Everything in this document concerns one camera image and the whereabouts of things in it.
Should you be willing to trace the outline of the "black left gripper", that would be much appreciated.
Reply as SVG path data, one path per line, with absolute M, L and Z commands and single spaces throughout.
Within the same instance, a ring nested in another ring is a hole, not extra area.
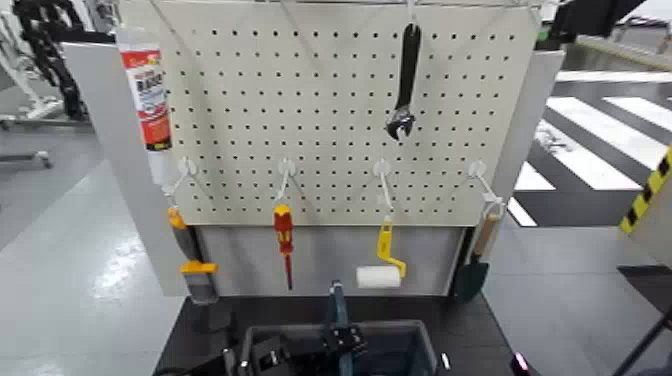
M 302 341 L 273 336 L 252 345 L 250 360 L 255 375 L 315 375 L 327 359 L 358 358 L 368 351 L 368 343 L 358 325 L 325 326 L 321 334 L 323 351 Z

